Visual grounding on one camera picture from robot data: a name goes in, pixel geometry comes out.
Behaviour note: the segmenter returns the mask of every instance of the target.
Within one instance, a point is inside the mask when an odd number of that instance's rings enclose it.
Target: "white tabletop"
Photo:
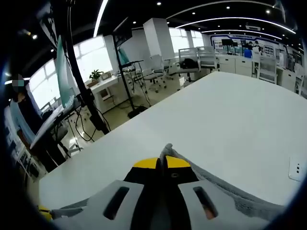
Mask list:
[[[214,72],[119,126],[46,175],[41,204],[60,208],[123,180],[166,143],[232,185],[285,205],[300,182],[289,157],[307,150],[307,101],[258,79]]]
[[[110,87],[111,85],[116,84],[117,82],[118,82],[118,77],[112,75],[112,77],[108,79],[99,81],[99,83],[91,87],[91,90],[93,93],[97,93],[99,91],[106,89],[107,87]]]

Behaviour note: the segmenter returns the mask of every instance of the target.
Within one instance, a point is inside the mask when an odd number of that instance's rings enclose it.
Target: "computer monitor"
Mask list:
[[[62,100],[62,106],[65,108],[67,104],[70,104],[71,98],[74,97],[74,94],[67,79],[67,60],[61,36],[59,36],[58,40],[56,71],[58,75],[59,93]]]

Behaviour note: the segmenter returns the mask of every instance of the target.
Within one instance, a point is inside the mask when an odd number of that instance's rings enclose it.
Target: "window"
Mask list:
[[[98,36],[74,46],[74,52],[83,82],[89,80],[93,70],[112,70],[104,38]],[[30,91],[40,109],[47,103],[53,104],[60,97],[58,76],[54,60],[47,62],[30,79]]]
[[[179,49],[190,48],[187,32],[184,29],[169,28],[174,53],[178,53]]]
[[[58,76],[54,60],[47,62],[30,79],[30,91],[41,109],[54,98],[59,98]]]
[[[75,45],[74,51],[83,82],[90,79],[90,74],[95,69],[103,72],[112,70],[110,58],[102,36]]]
[[[201,32],[191,30],[191,35],[194,47],[204,46]]]

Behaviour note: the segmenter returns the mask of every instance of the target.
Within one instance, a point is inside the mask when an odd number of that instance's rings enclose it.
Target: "cable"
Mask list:
[[[90,141],[90,140],[92,140],[93,142],[95,142],[95,141],[93,140],[93,136],[94,136],[94,133],[95,133],[95,131],[96,131],[96,128],[95,128],[95,130],[94,130],[92,136],[90,136],[90,135],[88,135],[88,134],[86,133],[86,131],[84,130],[84,126],[83,126],[82,115],[80,114],[81,109],[82,109],[82,107],[80,108],[79,111],[76,110],[78,116],[77,116],[77,120],[76,120],[76,123],[75,123],[75,128],[76,128],[78,134],[80,135],[80,137],[81,137],[83,140],[85,140],[85,141]],[[82,124],[83,132],[90,138],[89,140],[87,140],[87,139],[85,139],[84,137],[82,137],[82,135],[79,133],[79,131],[78,131],[78,129],[77,129],[77,122],[78,122],[79,116],[81,117],[81,124]]]
[[[95,104],[94,104],[94,107],[96,108],[96,110],[97,110],[98,112],[100,112],[100,114],[101,114],[101,116],[103,117],[103,119],[105,120],[105,122],[106,122],[106,124],[107,124],[109,130],[111,131],[110,125],[109,125],[108,121],[106,120],[106,118],[104,117],[104,115],[102,114],[102,112],[101,112],[99,109],[97,109],[97,107],[96,107]]]
[[[71,127],[71,132],[72,132],[72,134],[73,134],[73,137],[75,138],[75,141],[76,141],[76,143],[77,143],[77,146],[78,146],[79,151],[81,151],[80,146],[79,146],[79,144],[78,144],[77,138],[76,138],[76,136],[75,136],[75,133],[73,132],[72,127]]]

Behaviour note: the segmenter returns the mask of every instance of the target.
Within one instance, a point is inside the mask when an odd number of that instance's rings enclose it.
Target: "white pillar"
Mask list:
[[[187,37],[188,37],[188,42],[189,42],[189,47],[193,48],[194,44],[193,44],[193,38],[192,38],[192,34],[190,30],[187,30]]]
[[[203,45],[204,46],[212,46],[210,41],[210,36],[207,34],[202,34]]]
[[[151,18],[144,23],[144,31],[150,55],[161,55],[163,59],[175,56],[166,19]]]

